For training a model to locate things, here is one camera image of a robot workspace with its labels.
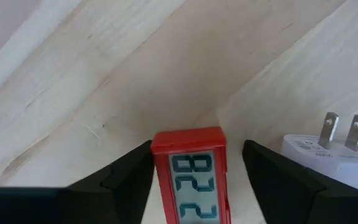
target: red digital timer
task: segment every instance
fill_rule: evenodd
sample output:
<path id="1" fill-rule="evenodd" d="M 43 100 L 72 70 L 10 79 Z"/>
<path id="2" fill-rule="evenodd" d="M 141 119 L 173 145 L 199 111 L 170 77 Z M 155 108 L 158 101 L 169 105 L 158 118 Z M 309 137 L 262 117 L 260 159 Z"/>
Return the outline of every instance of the red digital timer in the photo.
<path id="1" fill-rule="evenodd" d="M 166 131 L 152 142 L 168 224 L 230 224 L 220 127 Z"/>

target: light wood surface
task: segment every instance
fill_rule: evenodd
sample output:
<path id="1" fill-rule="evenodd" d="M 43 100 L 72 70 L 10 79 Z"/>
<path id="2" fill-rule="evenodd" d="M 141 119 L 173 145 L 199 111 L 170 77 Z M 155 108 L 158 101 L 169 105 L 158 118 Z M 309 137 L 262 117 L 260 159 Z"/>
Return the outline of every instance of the light wood surface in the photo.
<path id="1" fill-rule="evenodd" d="M 244 140 L 279 150 L 327 111 L 345 137 L 358 113 L 358 0 L 26 1 L 0 22 L 0 185 L 65 186 L 220 125 L 233 223 L 263 223 Z M 157 177 L 143 222 L 165 223 Z"/>

